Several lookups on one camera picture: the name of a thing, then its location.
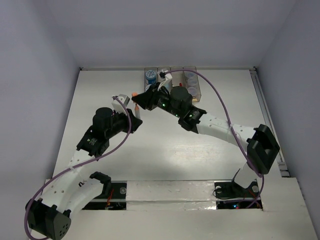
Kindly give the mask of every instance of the table surface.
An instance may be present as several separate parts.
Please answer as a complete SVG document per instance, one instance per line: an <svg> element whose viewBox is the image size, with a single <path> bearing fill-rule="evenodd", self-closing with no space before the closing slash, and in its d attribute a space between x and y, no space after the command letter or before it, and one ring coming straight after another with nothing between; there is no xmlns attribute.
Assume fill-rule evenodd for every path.
<svg viewBox="0 0 320 240"><path fill-rule="evenodd" d="M264 123L248 70L199 72L218 89L232 122L252 127ZM143 79L143 70L80 72L54 174L68 165L77 143L92 124L96 109L111 107L112 95L142 92ZM202 97L196 106L225 119L214 91L204 80L200 79L199 84ZM211 136L187 132L178 125L176 117L161 109L141 110L140 114L143 124L139 129L118 151L90 164L93 172L99 170L113 181L137 181L139 185L138 181L231 179L245 163L237 147ZM109 150L124 136L120 133L113 137ZM125 211L85 210L73 220L64 239L317 239L296 179L281 178L276 162L265 176L261 198L263 211L183 211L143 206Z"/></svg>

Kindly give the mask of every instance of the wall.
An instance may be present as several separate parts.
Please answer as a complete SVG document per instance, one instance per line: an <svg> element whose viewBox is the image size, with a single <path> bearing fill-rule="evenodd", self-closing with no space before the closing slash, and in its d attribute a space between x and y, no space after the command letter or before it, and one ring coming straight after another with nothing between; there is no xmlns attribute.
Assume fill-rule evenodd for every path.
<svg viewBox="0 0 320 240"><path fill-rule="evenodd" d="M258 68L285 161L320 236L320 1L298 1Z"/></svg>
<svg viewBox="0 0 320 240"><path fill-rule="evenodd" d="M0 238L21 240L24 207L52 176L79 67L45 2L3 0L0 22Z"/></svg>
<svg viewBox="0 0 320 240"><path fill-rule="evenodd" d="M295 0L46 2L82 67L252 67Z"/></svg>

